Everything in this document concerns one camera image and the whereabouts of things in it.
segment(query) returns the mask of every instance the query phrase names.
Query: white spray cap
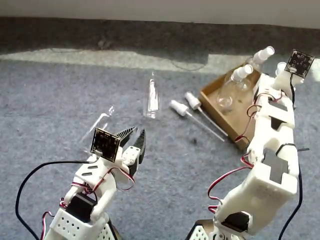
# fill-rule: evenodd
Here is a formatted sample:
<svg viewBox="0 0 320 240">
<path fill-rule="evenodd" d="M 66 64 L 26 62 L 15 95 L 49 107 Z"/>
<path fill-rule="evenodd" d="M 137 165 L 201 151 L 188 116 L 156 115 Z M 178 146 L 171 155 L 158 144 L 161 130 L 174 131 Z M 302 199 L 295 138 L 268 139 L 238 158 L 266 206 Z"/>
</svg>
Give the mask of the white spray cap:
<svg viewBox="0 0 320 240">
<path fill-rule="evenodd" d="M 169 106 L 181 116 L 185 116 L 187 114 L 188 107 L 180 102 L 177 102 L 176 100 L 171 100 Z"/>
<path fill-rule="evenodd" d="M 232 77 L 235 81 L 240 82 L 242 79 L 246 78 L 249 74 L 252 74 L 254 68 L 250 65 L 244 65 L 233 71 Z"/>
<path fill-rule="evenodd" d="M 199 99 L 196 98 L 191 92 L 187 91 L 184 94 L 184 97 L 189 102 L 189 105 L 193 110 L 196 110 L 201 106 L 201 102 L 199 101 Z"/>
<path fill-rule="evenodd" d="M 284 61 L 279 62 L 278 65 L 276 66 L 275 75 L 278 76 L 280 73 L 282 73 L 285 70 L 286 65 L 287 63 Z"/>
<path fill-rule="evenodd" d="M 273 54 L 275 54 L 275 49 L 272 46 L 267 46 L 265 49 L 258 51 L 253 56 L 253 61 L 257 64 L 262 64 L 265 60 L 267 60 Z"/>
</svg>

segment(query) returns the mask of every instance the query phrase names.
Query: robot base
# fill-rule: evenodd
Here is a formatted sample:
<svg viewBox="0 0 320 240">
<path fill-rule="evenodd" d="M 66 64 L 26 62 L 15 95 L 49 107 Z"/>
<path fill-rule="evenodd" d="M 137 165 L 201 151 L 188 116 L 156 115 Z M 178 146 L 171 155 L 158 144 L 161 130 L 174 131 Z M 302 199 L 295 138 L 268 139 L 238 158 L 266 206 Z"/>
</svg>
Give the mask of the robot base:
<svg viewBox="0 0 320 240">
<path fill-rule="evenodd" d="M 215 226 L 212 219 L 197 220 L 185 240 L 228 240 L 228 238 L 220 236 L 211 236 L 214 230 Z M 229 240 L 245 240 L 245 238 L 231 235 Z"/>
</svg>

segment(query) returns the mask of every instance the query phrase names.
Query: glass bottle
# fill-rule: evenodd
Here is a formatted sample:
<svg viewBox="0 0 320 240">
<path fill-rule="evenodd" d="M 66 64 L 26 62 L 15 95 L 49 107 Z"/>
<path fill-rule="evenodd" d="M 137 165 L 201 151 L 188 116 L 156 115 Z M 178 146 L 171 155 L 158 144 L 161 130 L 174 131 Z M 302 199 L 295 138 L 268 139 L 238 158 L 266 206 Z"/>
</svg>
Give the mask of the glass bottle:
<svg viewBox="0 0 320 240">
<path fill-rule="evenodd" d="M 241 66 L 233 72 L 225 76 L 224 84 L 220 88 L 217 103 L 223 110 L 231 110 L 232 104 L 239 92 L 243 91 L 244 79 L 253 72 L 253 67 L 250 64 Z"/>
</svg>

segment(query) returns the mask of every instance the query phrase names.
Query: red wire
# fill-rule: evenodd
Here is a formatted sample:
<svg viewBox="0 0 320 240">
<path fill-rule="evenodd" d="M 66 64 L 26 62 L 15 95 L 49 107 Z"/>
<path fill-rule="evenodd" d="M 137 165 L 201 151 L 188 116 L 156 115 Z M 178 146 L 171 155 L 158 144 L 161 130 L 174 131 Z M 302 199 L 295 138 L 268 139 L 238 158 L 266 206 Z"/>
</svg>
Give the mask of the red wire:
<svg viewBox="0 0 320 240">
<path fill-rule="evenodd" d="M 111 171 L 112 171 L 113 169 L 118 169 L 123 175 L 125 175 L 125 176 L 132 182 L 132 185 L 131 185 L 129 188 L 126 188 L 126 189 L 121 189 L 121 188 L 120 188 L 119 190 L 121 190 L 121 191 L 128 191 L 129 189 L 131 189 L 131 188 L 134 186 L 135 180 L 132 178 L 132 176 L 130 176 L 128 173 L 126 173 L 126 172 L 125 172 L 123 169 L 121 169 L 120 167 L 114 166 L 114 167 L 109 168 L 108 171 L 103 175 L 103 177 L 101 178 L 101 180 L 94 186 L 94 188 L 92 189 L 92 191 L 88 191 L 87 193 L 88 193 L 88 194 L 91 194 L 91 193 L 95 192 L 95 191 L 98 189 L 98 187 L 100 186 L 100 184 L 105 180 L 105 176 L 106 176 L 107 174 L 111 173 Z"/>
<path fill-rule="evenodd" d="M 239 140 L 241 140 L 241 139 L 243 139 L 243 138 L 245 138 L 249 143 L 250 143 L 250 140 L 245 136 L 245 134 L 246 134 L 246 132 L 247 132 L 247 130 L 248 130 L 248 127 L 249 127 L 249 125 L 250 125 L 250 123 L 251 123 L 251 121 L 252 121 L 252 119 L 254 118 L 254 116 L 255 116 L 255 114 L 257 113 L 257 111 L 254 111 L 249 117 L 249 121 L 248 121 L 248 123 L 246 124 L 246 127 L 245 127 L 245 129 L 244 129 L 244 132 L 242 133 L 242 134 L 240 134 L 239 136 L 237 136 L 235 139 L 234 139 L 234 142 L 236 143 L 236 142 L 238 142 Z"/>
<path fill-rule="evenodd" d="M 208 188 L 208 192 L 207 192 L 208 197 L 209 197 L 210 199 L 213 199 L 213 200 L 218 200 L 221 204 L 223 204 L 222 201 L 221 201 L 218 197 L 215 197 L 215 196 L 211 196 L 211 195 L 210 195 L 211 190 L 212 190 L 221 180 L 223 180 L 224 178 L 226 178 L 226 177 L 229 176 L 230 174 L 233 174 L 233 173 L 235 173 L 235 172 L 237 172 L 237 171 L 240 171 L 240 170 L 242 170 L 242 169 L 251 169 L 251 167 L 249 167 L 249 166 L 241 166 L 241 167 L 238 167 L 238 168 L 236 168 L 236 169 L 234 169 L 234 170 L 228 171 L 227 173 L 225 173 L 225 174 L 223 174 L 222 176 L 220 176 L 219 178 L 217 178 L 213 183 L 211 183 L 211 185 L 210 185 L 209 188 Z M 214 213 L 214 214 L 216 213 L 215 209 L 217 209 L 217 208 L 218 208 L 218 205 L 210 205 L 210 206 L 208 206 L 208 210 L 209 210 L 210 212 Z"/>
<path fill-rule="evenodd" d="M 253 102 L 253 104 L 256 104 L 256 102 L 258 101 L 258 99 L 259 99 L 259 97 L 260 97 L 261 95 L 268 95 L 268 96 L 270 96 L 270 97 L 273 98 L 272 101 L 276 100 L 276 98 L 275 98 L 274 96 L 272 96 L 270 93 L 262 92 L 262 93 L 258 94 L 258 96 L 256 96 L 256 99 L 255 99 L 255 101 Z"/>
<path fill-rule="evenodd" d="M 244 163 L 245 165 L 247 165 L 248 167 L 253 168 L 254 165 L 253 165 L 252 163 L 248 162 L 248 161 L 245 159 L 245 157 L 247 157 L 248 155 L 249 155 L 249 153 L 244 154 L 244 155 L 241 157 L 241 162 L 243 162 L 243 163 Z"/>
<path fill-rule="evenodd" d="M 215 197 L 214 197 L 214 196 L 211 196 L 211 195 L 210 195 L 210 192 L 211 192 L 211 190 L 215 187 L 215 185 L 217 185 L 221 180 L 223 180 L 224 178 L 226 178 L 226 177 L 229 176 L 230 174 L 233 174 L 233 173 L 235 173 L 235 172 L 237 172 L 237 171 L 240 171 L 240 170 L 242 170 L 242 169 L 249 169 L 249 167 L 248 167 L 248 166 L 238 167 L 238 168 L 236 168 L 236 169 L 233 169 L 233 170 L 231 170 L 231 171 L 228 171 L 227 173 L 225 173 L 225 174 L 223 174 L 222 176 L 220 176 L 219 178 L 217 178 L 217 179 L 216 179 L 213 183 L 211 183 L 211 185 L 209 186 L 209 189 L 208 189 L 208 192 L 207 192 L 208 197 L 209 197 L 210 199 L 214 199 Z"/>
<path fill-rule="evenodd" d="M 41 232 L 41 237 L 40 240 L 45 239 L 45 234 L 46 234 L 46 215 L 50 215 L 51 217 L 54 217 L 50 211 L 45 211 L 42 215 L 42 232 Z"/>
<path fill-rule="evenodd" d="M 282 99 L 282 97 L 283 97 L 283 92 L 281 91 L 281 96 L 279 98 L 275 99 L 274 101 L 278 102 L 280 99 Z"/>
</svg>

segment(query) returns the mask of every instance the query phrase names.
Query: white wall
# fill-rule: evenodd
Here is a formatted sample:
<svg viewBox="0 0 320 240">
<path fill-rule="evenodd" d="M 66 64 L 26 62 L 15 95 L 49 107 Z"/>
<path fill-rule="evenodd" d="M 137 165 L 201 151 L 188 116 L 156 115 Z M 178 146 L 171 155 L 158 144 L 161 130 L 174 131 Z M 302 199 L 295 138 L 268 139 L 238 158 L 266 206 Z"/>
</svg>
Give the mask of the white wall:
<svg viewBox="0 0 320 240">
<path fill-rule="evenodd" d="M 320 29 L 319 0 L 0 0 L 0 16 L 270 24 Z"/>
</svg>

